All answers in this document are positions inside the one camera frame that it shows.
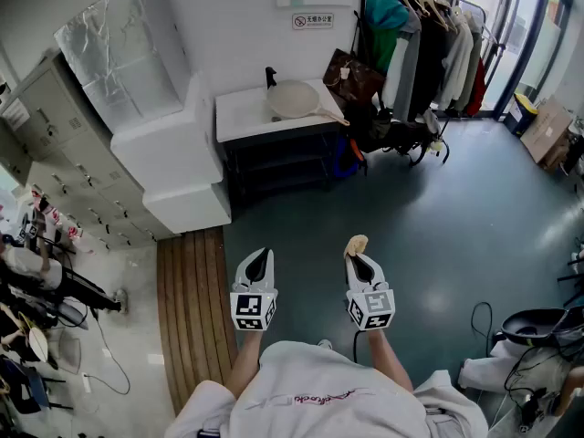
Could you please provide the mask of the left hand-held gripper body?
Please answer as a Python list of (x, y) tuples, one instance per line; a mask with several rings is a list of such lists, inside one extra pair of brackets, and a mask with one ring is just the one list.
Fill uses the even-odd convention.
[(230, 307), (235, 328), (266, 331), (276, 313), (277, 295), (273, 281), (234, 283), (230, 292)]

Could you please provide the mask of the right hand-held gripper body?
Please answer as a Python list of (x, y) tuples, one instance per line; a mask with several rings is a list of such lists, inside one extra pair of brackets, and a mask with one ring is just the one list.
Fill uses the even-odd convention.
[(393, 290), (385, 281), (365, 290), (348, 290), (347, 311), (359, 331), (386, 329), (395, 315)]

